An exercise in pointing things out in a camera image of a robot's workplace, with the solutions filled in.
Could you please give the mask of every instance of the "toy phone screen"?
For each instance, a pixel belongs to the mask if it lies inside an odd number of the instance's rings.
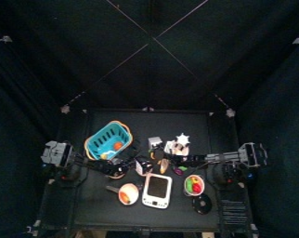
[[[160,197],[160,198],[166,198],[167,197],[167,185],[168,185],[167,179],[152,176],[150,178],[148,195]]]

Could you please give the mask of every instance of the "black table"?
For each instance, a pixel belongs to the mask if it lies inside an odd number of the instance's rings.
[[[234,152],[239,148],[235,119],[226,112],[135,112],[135,111],[80,111],[63,117],[58,141],[71,141],[78,152],[84,153],[83,143],[112,120],[130,126],[134,137],[140,141],[142,154],[150,156],[148,138],[160,137],[163,142],[176,139],[183,133],[190,136],[190,153],[208,154]],[[206,178],[206,190],[212,200],[212,210],[207,215],[192,208],[192,198],[184,196],[184,178],[191,174]],[[183,232],[244,232],[253,237],[253,214],[247,188],[236,184],[222,189],[212,180],[212,166],[207,169],[190,168],[183,176],[168,169],[174,179],[170,206],[156,209],[143,205],[142,192],[135,205],[124,206],[106,185],[120,187],[126,183],[146,181],[135,171],[123,179],[112,179],[100,172],[82,169],[76,186],[62,186],[55,182],[46,187],[40,213],[42,231],[110,230],[110,231],[183,231]],[[226,203],[240,203],[247,216],[244,225],[230,222]]]

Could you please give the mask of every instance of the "plastic basket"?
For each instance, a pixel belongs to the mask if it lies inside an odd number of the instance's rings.
[[[123,143],[122,148],[116,151],[115,144]],[[119,121],[107,124],[98,133],[86,140],[84,149],[87,156],[92,160],[114,159],[119,153],[132,144],[132,133],[130,128]]]

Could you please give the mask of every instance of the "black enclosure wall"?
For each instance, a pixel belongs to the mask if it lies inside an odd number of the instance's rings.
[[[0,44],[0,235],[27,231],[36,219],[44,189],[36,171],[60,114],[40,80]]]
[[[87,91],[74,108],[232,107],[240,143],[271,149],[255,222],[263,237],[299,237],[299,0],[0,0],[4,35],[0,235],[36,220],[44,144]]]
[[[262,141],[273,167],[254,189],[259,225],[299,237],[299,47],[238,111],[242,142]]]

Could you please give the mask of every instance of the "orange object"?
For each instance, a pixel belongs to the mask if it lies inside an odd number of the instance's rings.
[[[116,142],[115,143],[115,150],[119,151],[122,149],[122,147],[124,146],[123,142]]]
[[[131,199],[130,199],[128,195],[124,192],[120,192],[120,199],[126,204],[131,203]]]

